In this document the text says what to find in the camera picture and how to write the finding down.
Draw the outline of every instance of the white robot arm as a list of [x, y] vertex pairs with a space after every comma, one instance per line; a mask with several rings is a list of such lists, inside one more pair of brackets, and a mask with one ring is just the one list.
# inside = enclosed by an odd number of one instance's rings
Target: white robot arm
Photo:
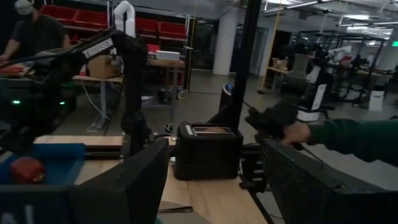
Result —
[[344, 56], [348, 55], [352, 51], [352, 46], [340, 47], [337, 49], [329, 50], [329, 57], [332, 62], [339, 62]]
[[[134, 7], [128, 1], [123, 1], [116, 6], [113, 12], [116, 29], [136, 38], [136, 10]], [[123, 20], [124, 13], [127, 13], [126, 28]]]

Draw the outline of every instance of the hand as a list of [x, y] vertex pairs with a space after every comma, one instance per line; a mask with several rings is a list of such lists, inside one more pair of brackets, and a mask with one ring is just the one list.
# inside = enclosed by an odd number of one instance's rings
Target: hand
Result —
[[294, 142], [307, 142], [311, 137], [308, 125], [296, 121], [294, 124], [284, 128], [285, 138], [280, 143], [288, 146]]
[[6, 63], [6, 61], [8, 60], [8, 56], [7, 55], [0, 55], [0, 63]]

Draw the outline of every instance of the glass wall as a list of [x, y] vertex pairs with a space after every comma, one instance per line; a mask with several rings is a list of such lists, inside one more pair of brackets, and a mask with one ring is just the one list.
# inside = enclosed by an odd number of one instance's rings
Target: glass wall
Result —
[[193, 34], [192, 68], [213, 69], [217, 31], [218, 21], [198, 18]]

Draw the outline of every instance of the green sleeve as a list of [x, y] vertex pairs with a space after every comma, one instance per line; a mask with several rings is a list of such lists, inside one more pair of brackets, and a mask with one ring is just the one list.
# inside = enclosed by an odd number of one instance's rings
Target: green sleeve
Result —
[[333, 119], [311, 129], [309, 144], [372, 162], [381, 160], [398, 166], [398, 120], [354, 121]]

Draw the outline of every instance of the gray t-shirt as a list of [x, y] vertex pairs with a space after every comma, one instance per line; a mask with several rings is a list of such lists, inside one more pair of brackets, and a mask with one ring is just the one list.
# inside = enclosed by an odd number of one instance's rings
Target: gray t-shirt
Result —
[[19, 42], [21, 48], [30, 55], [35, 55], [43, 50], [62, 47], [66, 34], [65, 28], [58, 20], [40, 15], [35, 23], [19, 21], [11, 39]]

